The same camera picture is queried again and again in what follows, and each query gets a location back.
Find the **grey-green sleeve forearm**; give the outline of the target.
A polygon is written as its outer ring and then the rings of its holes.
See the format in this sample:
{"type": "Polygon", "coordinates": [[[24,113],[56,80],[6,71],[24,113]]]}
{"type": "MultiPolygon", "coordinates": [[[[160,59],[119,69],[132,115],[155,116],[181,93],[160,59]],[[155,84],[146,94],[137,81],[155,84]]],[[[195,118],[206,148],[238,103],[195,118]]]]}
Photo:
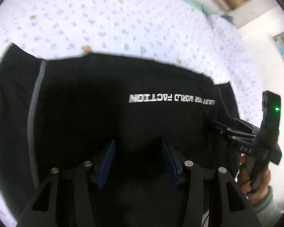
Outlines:
{"type": "Polygon", "coordinates": [[[253,209],[263,227],[275,226],[283,215],[275,203],[271,186],[268,186],[268,194],[260,203],[254,205],[253,209]]]}

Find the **person's right hand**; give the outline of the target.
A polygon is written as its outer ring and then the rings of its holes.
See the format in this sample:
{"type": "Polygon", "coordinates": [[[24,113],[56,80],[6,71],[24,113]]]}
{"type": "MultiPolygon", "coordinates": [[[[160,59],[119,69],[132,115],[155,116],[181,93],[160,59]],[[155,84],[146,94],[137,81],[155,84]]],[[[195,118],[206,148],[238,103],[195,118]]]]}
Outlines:
{"type": "MultiPolygon", "coordinates": [[[[240,169],[239,174],[237,175],[237,184],[239,185],[244,195],[249,194],[252,189],[250,185],[250,177],[248,171],[246,170],[246,160],[246,155],[242,156],[239,159],[240,169]]],[[[259,188],[254,194],[248,196],[248,200],[250,201],[251,205],[260,203],[268,195],[268,186],[270,180],[271,172],[268,166],[266,166],[262,171],[262,182],[260,183],[259,188]]]]}

